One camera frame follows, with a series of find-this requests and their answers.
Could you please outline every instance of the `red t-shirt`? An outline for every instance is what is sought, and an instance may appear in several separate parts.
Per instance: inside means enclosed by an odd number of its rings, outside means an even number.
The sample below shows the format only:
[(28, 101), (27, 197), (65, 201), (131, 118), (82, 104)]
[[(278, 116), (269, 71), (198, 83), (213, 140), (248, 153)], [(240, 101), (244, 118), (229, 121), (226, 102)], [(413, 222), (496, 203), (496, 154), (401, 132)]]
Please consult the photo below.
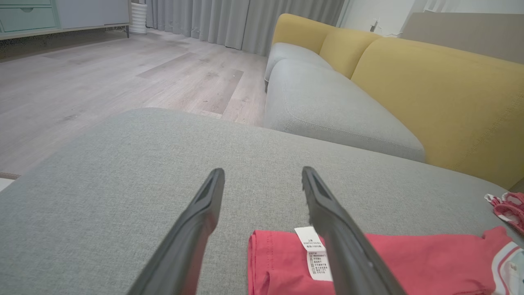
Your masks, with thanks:
[[(524, 294), (524, 252), (503, 227), (473, 235), (366, 237), (408, 295)], [(298, 236), (256, 230), (249, 239), (249, 295), (335, 294), (315, 281)]]

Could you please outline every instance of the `white cylindrical object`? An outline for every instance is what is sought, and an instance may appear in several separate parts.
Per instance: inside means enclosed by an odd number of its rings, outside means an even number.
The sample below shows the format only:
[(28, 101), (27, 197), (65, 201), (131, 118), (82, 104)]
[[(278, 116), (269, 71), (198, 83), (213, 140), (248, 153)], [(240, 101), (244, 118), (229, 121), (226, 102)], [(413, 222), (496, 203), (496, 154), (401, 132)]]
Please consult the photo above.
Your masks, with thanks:
[(145, 35), (146, 31), (146, 10), (147, 4), (131, 3), (131, 34)]

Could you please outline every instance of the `cabinet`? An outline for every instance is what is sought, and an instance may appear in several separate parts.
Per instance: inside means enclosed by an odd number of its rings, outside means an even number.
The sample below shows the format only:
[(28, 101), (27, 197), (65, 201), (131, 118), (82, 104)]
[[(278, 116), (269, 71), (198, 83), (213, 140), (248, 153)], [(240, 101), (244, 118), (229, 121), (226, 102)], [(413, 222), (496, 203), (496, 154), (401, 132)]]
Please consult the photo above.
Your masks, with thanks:
[(0, 40), (130, 25), (130, 0), (0, 0)]

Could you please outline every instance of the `gray curtain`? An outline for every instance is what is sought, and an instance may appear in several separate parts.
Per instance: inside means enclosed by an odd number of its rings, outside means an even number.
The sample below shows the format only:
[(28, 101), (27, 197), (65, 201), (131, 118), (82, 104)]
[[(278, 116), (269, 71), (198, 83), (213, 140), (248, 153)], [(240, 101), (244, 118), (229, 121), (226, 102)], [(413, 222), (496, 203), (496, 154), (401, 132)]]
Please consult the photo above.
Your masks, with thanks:
[(146, 26), (266, 56), (277, 18), (336, 25), (344, 0), (146, 0)]
[(251, 0), (242, 50), (267, 56), (277, 19), (282, 13), (335, 26), (343, 4), (344, 0)]
[(242, 48), (249, 0), (146, 0), (146, 26)]

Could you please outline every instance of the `clothing label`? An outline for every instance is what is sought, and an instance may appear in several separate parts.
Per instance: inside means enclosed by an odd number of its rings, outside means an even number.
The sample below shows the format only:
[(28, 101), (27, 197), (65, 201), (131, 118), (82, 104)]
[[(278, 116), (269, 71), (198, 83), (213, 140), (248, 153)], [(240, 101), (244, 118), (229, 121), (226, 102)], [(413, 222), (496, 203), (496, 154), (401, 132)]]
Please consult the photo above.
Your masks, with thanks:
[(308, 269), (315, 281), (333, 281), (326, 248), (312, 226), (295, 228), (298, 238), (306, 249)]

